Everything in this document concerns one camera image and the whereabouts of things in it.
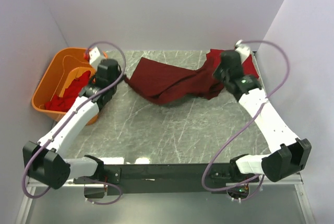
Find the dark red t shirt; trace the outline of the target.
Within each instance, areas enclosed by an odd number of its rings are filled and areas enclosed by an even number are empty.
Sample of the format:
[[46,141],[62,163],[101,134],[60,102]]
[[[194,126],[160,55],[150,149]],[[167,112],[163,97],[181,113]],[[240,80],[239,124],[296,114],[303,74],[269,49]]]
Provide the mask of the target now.
[[213,78],[222,50],[211,49],[200,62],[198,51],[145,51],[131,77],[124,81],[147,101],[165,105],[186,95],[210,100],[223,90]]

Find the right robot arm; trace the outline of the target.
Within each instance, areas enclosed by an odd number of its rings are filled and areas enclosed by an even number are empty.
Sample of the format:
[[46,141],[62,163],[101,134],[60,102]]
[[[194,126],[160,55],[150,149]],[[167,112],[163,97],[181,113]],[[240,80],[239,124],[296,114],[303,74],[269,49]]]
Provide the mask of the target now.
[[270,150],[268,155],[244,155],[234,159],[240,174],[263,174],[277,182],[302,171],[311,153],[308,139],[300,139],[269,102],[264,88],[253,74],[246,74],[243,64],[251,60],[249,50],[223,51],[213,73],[226,90],[254,118]]

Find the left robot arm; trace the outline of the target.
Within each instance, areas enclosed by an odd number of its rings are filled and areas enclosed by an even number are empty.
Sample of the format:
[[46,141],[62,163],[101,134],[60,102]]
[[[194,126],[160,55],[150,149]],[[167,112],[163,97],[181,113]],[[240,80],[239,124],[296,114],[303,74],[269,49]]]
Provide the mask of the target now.
[[27,142],[24,145],[23,177],[29,176],[53,189],[59,189],[69,179],[102,178],[102,160],[90,155],[68,160],[63,156],[87,123],[112,99],[122,79],[118,62],[103,59],[65,116],[37,143]]

